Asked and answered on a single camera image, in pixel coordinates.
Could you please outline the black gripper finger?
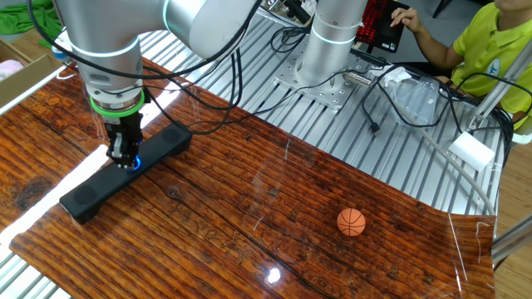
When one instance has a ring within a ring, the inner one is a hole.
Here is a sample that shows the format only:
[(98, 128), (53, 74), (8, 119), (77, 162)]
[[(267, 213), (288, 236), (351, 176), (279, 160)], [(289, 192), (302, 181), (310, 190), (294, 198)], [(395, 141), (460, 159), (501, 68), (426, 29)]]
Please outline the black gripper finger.
[(121, 150), (121, 140), (114, 140), (107, 150), (108, 157), (119, 167), (123, 168), (125, 163), (123, 161), (123, 153)]
[(139, 149), (141, 142), (142, 138), (126, 141), (126, 167), (140, 166)]

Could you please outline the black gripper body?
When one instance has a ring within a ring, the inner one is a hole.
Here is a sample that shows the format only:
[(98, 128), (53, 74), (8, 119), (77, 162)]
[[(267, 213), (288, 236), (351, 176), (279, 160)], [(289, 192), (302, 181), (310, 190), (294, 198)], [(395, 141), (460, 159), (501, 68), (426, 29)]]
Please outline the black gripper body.
[(121, 134), (123, 140), (139, 144), (143, 140), (141, 119), (142, 114), (139, 112), (121, 118), (104, 116), (103, 121), (110, 142), (113, 144), (118, 134)]

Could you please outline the hand of yellow-shirt person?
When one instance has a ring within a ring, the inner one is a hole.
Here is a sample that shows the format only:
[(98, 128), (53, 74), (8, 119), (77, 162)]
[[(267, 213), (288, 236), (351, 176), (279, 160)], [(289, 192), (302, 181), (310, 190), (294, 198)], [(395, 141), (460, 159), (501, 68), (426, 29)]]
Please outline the hand of yellow-shirt person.
[(416, 9), (397, 8), (392, 12), (391, 18), (392, 22), (390, 27), (397, 27), (402, 24), (412, 33), (418, 33), (424, 29)]

